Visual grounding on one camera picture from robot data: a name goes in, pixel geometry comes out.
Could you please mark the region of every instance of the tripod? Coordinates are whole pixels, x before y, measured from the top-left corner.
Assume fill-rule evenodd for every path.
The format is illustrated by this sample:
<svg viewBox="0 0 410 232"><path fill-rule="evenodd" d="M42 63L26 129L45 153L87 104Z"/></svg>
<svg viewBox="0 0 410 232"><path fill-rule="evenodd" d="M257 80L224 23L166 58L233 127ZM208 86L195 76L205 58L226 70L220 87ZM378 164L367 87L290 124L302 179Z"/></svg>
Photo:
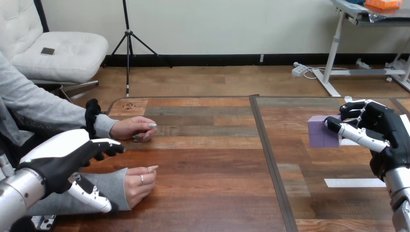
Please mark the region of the tripod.
<svg viewBox="0 0 410 232"><path fill-rule="evenodd" d="M129 96L129 89L130 89L130 70L131 70L131 60L133 57L135 57L134 53L132 52L132 43L131 43L131 36L134 37L136 40L138 40L142 45L144 45L148 50L150 50L156 58L158 58L160 61L162 61L166 66L172 68L170 64L168 64L164 59L159 57L159 55L152 50L148 45L146 45L142 40L140 40L132 30L130 30L130 25L128 23L128 13L127 13L127 4L125 0L122 0L122 5L124 6L124 15L125 15L125 25L127 26L127 31L125 32L125 35L122 37L121 41L118 43L116 48L114 49L113 53L111 54L111 57L115 54L115 52L118 50L119 46L122 44L125 38L127 38L127 97Z"/></svg>

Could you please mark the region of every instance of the purple foam block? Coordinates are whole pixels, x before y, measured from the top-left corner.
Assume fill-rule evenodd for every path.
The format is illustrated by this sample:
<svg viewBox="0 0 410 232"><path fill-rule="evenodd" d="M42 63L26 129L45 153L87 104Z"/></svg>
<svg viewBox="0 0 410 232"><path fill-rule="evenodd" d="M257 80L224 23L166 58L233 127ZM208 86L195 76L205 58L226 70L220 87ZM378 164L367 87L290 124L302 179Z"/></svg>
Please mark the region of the purple foam block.
<svg viewBox="0 0 410 232"><path fill-rule="evenodd" d="M324 147L323 134L309 134L310 147Z"/></svg>
<svg viewBox="0 0 410 232"><path fill-rule="evenodd" d="M330 115L340 119L340 115ZM324 126L328 116L313 116L307 122L310 147L340 147L341 136Z"/></svg>

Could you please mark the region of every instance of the black phone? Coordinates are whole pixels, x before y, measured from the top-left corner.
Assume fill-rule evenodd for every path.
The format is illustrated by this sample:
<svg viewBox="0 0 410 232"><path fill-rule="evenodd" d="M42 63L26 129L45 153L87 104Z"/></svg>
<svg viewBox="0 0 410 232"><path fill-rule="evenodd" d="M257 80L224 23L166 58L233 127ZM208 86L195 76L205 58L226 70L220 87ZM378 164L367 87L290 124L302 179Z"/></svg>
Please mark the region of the black phone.
<svg viewBox="0 0 410 232"><path fill-rule="evenodd" d="M41 55L52 56L52 55L54 55L54 51L55 51L55 49L53 49L53 48L44 47L43 50L41 51Z"/></svg>

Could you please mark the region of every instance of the robotic hand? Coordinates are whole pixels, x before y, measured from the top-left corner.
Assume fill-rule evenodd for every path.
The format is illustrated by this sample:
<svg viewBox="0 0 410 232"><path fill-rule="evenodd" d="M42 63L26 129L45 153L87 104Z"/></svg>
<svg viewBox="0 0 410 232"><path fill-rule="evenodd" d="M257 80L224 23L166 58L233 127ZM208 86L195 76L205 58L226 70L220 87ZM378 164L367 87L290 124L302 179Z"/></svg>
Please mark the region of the robotic hand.
<svg viewBox="0 0 410 232"><path fill-rule="evenodd" d="M27 209L51 193L69 192L84 204L100 212L112 209L110 201L96 186L74 176L81 167L89 165L101 153L109 156L124 152L124 147L111 139L90 140L84 129L58 134L29 152L14 171L5 155L0 156L0 166L6 176L0 182L0 231L9 228L24 216Z"/></svg>
<svg viewBox="0 0 410 232"><path fill-rule="evenodd" d="M370 167L384 181L391 198L393 225L410 232L410 122L403 115L372 100L348 102L341 120L328 117L325 126L370 149Z"/></svg>

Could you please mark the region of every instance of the white leather chair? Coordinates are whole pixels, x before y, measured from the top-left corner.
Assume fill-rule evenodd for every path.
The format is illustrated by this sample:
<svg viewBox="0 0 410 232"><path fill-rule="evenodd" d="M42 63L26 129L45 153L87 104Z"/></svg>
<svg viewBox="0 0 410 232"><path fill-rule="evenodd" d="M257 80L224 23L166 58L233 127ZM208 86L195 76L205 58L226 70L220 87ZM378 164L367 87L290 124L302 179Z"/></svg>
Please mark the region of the white leather chair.
<svg viewBox="0 0 410 232"><path fill-rule="evenodd" d="M41 55L44 47L54 55ZM88 82L105 58L108 41L83 32L46 32L33 0L0 0L0 51L36 84L60 84L65 91Z"/></svg>

